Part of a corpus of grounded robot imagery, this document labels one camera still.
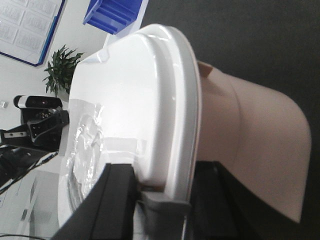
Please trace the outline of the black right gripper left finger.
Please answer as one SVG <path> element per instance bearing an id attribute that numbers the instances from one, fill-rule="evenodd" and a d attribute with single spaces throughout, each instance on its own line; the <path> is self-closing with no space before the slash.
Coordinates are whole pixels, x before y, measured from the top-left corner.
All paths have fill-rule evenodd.
<path id="1" fill-rule="evenodd" d="M 107 163 L 93 189 L 53 239 L 133 239 L 137 186 L 130 164 Z"/>

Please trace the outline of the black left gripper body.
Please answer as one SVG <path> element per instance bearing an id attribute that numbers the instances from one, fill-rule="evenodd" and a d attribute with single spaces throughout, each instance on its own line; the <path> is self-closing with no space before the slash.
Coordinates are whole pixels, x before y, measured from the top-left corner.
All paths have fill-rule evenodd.
<path id="1" fill-rule="evenodd" d="M 0 131 L 0 145 L 41 152 L 60 148 L 62 130 L 69 124 L 69 113 L 57 108 L 22 108 L 21 125 Z"/>

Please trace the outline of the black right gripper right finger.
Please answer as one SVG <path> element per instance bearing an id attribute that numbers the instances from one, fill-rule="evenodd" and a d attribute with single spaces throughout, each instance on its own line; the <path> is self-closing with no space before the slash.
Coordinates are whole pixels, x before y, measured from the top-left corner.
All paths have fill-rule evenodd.
<path id="1" fill-rule="evenodd" d="M 148 240 L 260 239 L 232 200 L 217 162 L 196 163 L 188 201 L 144 191 L 140 203 Z"/>

